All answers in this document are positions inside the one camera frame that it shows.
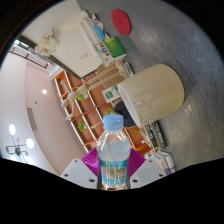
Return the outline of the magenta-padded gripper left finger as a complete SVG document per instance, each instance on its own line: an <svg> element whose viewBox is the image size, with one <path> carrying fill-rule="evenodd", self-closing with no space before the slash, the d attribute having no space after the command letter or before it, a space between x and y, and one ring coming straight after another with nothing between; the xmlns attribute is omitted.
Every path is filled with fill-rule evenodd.
<svg viewBox="0 0 224 224"><path fill-rule="evenodd" d="M82 159L73 159L61 174L61 177L78 186L96 189L100 176L100 163L97 150L92 149Z"/></svg>

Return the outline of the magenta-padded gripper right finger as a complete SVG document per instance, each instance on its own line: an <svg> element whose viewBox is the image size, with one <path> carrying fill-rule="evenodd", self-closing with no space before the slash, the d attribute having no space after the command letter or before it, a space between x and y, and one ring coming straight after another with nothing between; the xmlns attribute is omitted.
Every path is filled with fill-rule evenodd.
<svg viewBox="0 0 224 224"><path fill-rule="evenodd" d="M143 187L166 176L154 160L145 159L134 149L128 159L127 174L130 189Z"/></svg>

